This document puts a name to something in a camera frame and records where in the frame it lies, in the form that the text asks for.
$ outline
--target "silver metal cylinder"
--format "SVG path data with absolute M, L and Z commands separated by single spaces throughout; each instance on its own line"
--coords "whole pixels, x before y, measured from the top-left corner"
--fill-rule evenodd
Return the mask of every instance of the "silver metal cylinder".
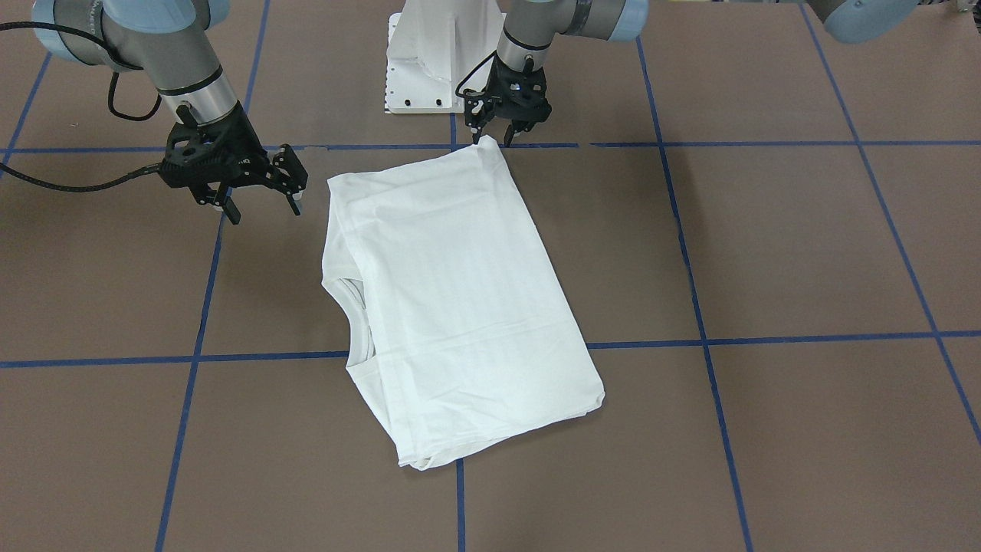
M 228 77 L 222 73 L 214 82 L 207 84 L 197 90 L 183 93 L 169 93 L 167 90 L 160 91 L 160 97 L 164 103 L 177 117 L 177 110 L 182 104 L 187 104 L 190 113 L 198 124 L 206 125 L 213 123 L 228 115 L 238 102 L 238 97 L 229 83 Z
M 504 65 L 514 71 L 524 71 L 528 58 L 532 58 L 535 61 L 533 71 L 541 69 L 545 63 L 545 55 L 547 53 L 548 46 L 537 50 L 528 49 L 515 44 L 504 33 L 501 34 L 500 40 L 497 42 L 497 55 L 504 62 Z

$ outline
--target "black cable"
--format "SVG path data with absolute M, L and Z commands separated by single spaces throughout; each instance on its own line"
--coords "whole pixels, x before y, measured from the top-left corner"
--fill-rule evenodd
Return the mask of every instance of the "black cable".
M 96 184 L 92 186 L 61 186 L 58 184 L 51 184 L 50 182 L 45 182 L 43 180 L 36 179 L 32 176 L 28 176 L 24 173 L 18 172 L 17 170 L 10 168 L 3 163 L 0 163 L 0 170 L 6 173 L 10 173 L 12 176 L 17 177 L 25 182 L 34 184 L 35 186 L 41 186 L 42 188 L 46 188 L 48 190 L 54 190 L 55 192 L 86 193 L 86 192 L 99 192 L 102 190 L 108 190 L 113 186 L 118 186 L 123 182 L 130 181 L 134 178 L 159 173 L 160 163 L 147 165 L 145 167 L 136 169 L 135 171 L 126 173 L 116 180 L 112 180 L 104 184 Z
M 109 58 L 112 59 L 114 63 L 120 65 L 121 67 L 125 67 L 127 69 L 133 69 L 135 71 L 141 71 L 143 69 L 142 67 L 123 61 L 122 59 L 120 59 L 116 51 L 109 47 L 109 44 L 106 43 L 105 40 L 99 38 L 94 34 L 85 32 L 84 30 L 80 30 L 72 27 L 65 27 L 64 25 L 55 25 L 51 23 L 39 23 L 39 22 L 31 22 L 31 21 L 0 23 L 0 30 L 11 30 L 14 28 L 44 28 L 47 30 L 56 30 L 58 32 L 63 32 L 65 34 L 80 36 L 82 38 L 85 38 L 87 40 L 90 40 L 98 44 L 99 47 L 104 49 L 109 54 Z M 143 117 L 133 117 L 131 115 L 126 115 L 125 113 L 117 112 L 116 108 L 113 106 L 113 100 L 115 99 L 116 96 L 116 82 L 118 80 L 119 80 L 119 73 L 114 71 L 113 78 L 109 82 L 109 111 L 112 112 L 113 115 L 116 115 L 117 117 L 122 117 L 123 119 L 127 119 L 130 121 L 146 121 L 157 112 L 157 109 L 160 107 L 160 102 L 161 102 L 161 98 L 159 94 L 157 95 L 157 103 L 156 105 L 153 106 L 153 110 L 151 110 L 149 114 L 144 115 Z M 96 184 L 92 186 L 61 186 L 58 184 L 52 184 L 50 182 L 45 182 L 41 179 L 34 178 L 33 176 L 26 175 L 16 169 L 7 166 L 4 163 L 0 163 L 0 171 L 8 173 L 15 178 L 19 178 L 24 182 L 34 184 L 35 186 L 40 186 L 48 190 L 54 190 L 56 192 L 86 193 L 86 192 L 99 192 L 102 190 L 108 190 L 113 186 L 118 186 L 134 178 L 159 173 L 160 163 L 147 165 L 145 167 L 136 169 L 135 171 L 128 172 L 116 180 L 112 180 L 103 184 Z
M 460 88 L 462 88 L 463 85 L 467 83 L 467 81 L 469 81 L 471 78 L 473 78 L 474 75 L 476 75 L 477 72 L 480 71 L 481 68 L 484 67 L 484 65 L 486 65 L 488 61 L 490 61 L 491 59 L 493 59 L 494 55 L 496 55 L 496 54 L 497 54 L 497 51 L 494 50 L 493 52 L 491 52 L 490 54 L 488 54 L 488 57 L 484 58 L 484 61 L 482 61 L 481 63 L 477 64 L 477 67 L 475 67 L 472 70 L 470 70 L 470 73 L 468 73 L 467 76 L 463 78 L 463 81 L 460 81 L 460 84 L 458 84 L 456 86 L 456 91 L 455 91 L 456 97 L 461 97 L 461 98 L 466 99 L 467 96 L 463 95 L 460 92 Z
M 102 38 L 99 38 L 98 36 L 90 32 L 85 32 L 84 30 L 78 28 L 65 27 L 64 25 L 55 25 L 53 23 L 41 23 L 36 21 L 15 21 L 11 23 L 0 23 L 0 30 L 11 30 L 14 28 L 43 28 L 46 30 L 56 30 L 58 32 L 63 32 L 64 34 L 72 34 L 74 36 L 80 36 L 82 38 L 85 38 L 86 40 L 98 44 L 99 47 L 101 47 L 103 50 L 106 51 L 106 53 L 109 54 L 109 58 L 113 60 L 113 63 L 118 64 L 120 67 L 125 67 L 127 69 L 132 69 L 134 71 L 143 70 L 143 68 L 139 67 L 138 65 L 133 65 L 132 63 L 127 63 L 123 61 L 120 58 L 119 54 L 116 53 L 116 50 L 110 47 L 109 43 L 103 40 Z
M 116 84 L 119 82 L 119 80 L 120 80 L 119 72 L 114 71 L 113 77 L 109 80 L 109 112 L 110 113 L 119 117 L 120 119 L 126 119 L 127 121 L 136 121 L 137 123 L 140 121 L 148 121 L 151 117 L 157 114 L 157 110 L 160 109 L 160 102 L 163 101 L 163 98 L 160 97 L 160 94 L 157 94 L 157 103 L 153 104 L 153 109 L 151 109 L 150 112 L 147 113 L 146 115 L 141 115 L 137 117 L 135 115 L 127 115 L 126 113 L 116 111 Z

